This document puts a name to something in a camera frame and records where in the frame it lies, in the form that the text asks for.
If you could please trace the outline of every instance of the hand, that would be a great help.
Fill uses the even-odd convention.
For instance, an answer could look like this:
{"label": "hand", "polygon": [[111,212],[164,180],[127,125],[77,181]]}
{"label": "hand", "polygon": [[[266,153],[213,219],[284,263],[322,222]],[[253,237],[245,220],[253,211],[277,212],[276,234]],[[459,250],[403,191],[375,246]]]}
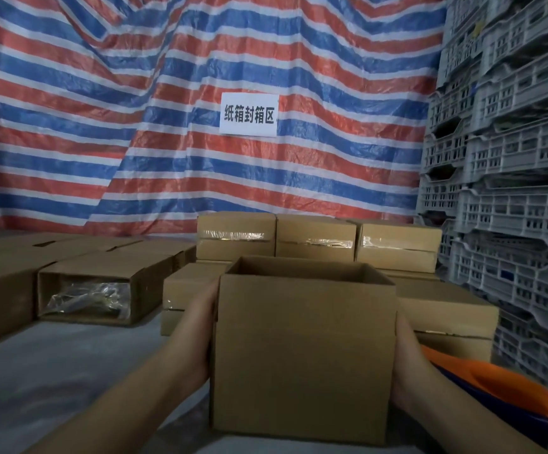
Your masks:
{"label": "hand", "polygon": [[409,415],[414,413],[415,398],[427,388],[435,368],[423,356],[417,336],[402,312],[396,317],[396,355],[390,399]]}
{"label": "hand", "polygon": [[175,379],[181,400],[192,395],[209,378],[208,351],[218,290],[219,280],[192,300],[166,344],[167,356],[176,366]]}

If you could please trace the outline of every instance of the tarp wall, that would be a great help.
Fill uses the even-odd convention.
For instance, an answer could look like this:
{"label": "tarp wall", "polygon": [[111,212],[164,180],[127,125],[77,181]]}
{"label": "tarp wall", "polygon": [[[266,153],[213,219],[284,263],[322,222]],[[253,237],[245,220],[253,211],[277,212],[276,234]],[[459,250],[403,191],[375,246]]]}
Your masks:
{"label": "tarp wall", "polygon": [[[445,0],[0,0],[0,227],[409,221],[445,15]],[[278,137],[219,135],[234,90],[280,95]]]}

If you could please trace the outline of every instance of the stacked plastic crates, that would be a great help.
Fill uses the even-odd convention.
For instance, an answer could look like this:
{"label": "stacked plastic crates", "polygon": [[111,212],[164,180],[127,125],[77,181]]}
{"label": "stacked plastic crates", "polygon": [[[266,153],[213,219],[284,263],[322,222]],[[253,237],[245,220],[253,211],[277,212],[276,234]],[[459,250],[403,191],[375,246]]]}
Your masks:
{"label": "stacked plastic crates", "polygon": [[548,386],[548,0],[449,0],[417,221],[502,307],[494,350]]}

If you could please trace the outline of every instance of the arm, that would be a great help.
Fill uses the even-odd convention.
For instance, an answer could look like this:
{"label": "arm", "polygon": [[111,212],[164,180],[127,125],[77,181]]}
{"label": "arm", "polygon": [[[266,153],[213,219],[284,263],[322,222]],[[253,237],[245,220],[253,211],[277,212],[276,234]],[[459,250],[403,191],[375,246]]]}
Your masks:
{"label": "arm", "polygon": [[392,402],[421,424],[446,452],[547,452],[484,408],[429,363],[403,315],[398,316],[396,335]]}
{"label": "arm", "polygon": [[173,409],[207,381],[217,289],[215,282],[194,299],[169,340],[141,367],[27,452],[140,450]]}

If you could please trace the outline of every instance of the gray floor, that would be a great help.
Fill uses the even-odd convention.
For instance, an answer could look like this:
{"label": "gray floor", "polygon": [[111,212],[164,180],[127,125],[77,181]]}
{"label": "gray floor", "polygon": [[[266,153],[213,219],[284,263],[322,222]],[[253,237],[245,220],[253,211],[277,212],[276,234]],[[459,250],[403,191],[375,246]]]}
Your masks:
{"label": "gray floor", "polygon": [[[0,341],[0,453],[21,452],[155,351],[160,314],[135,328],[36,322]],[[403,414],[390,417],[391,445],[376,449],[282,439],[226,436],[209,430],[208,386],[184,402],[146,445],[145,453],[414,454],[431,441]]]}

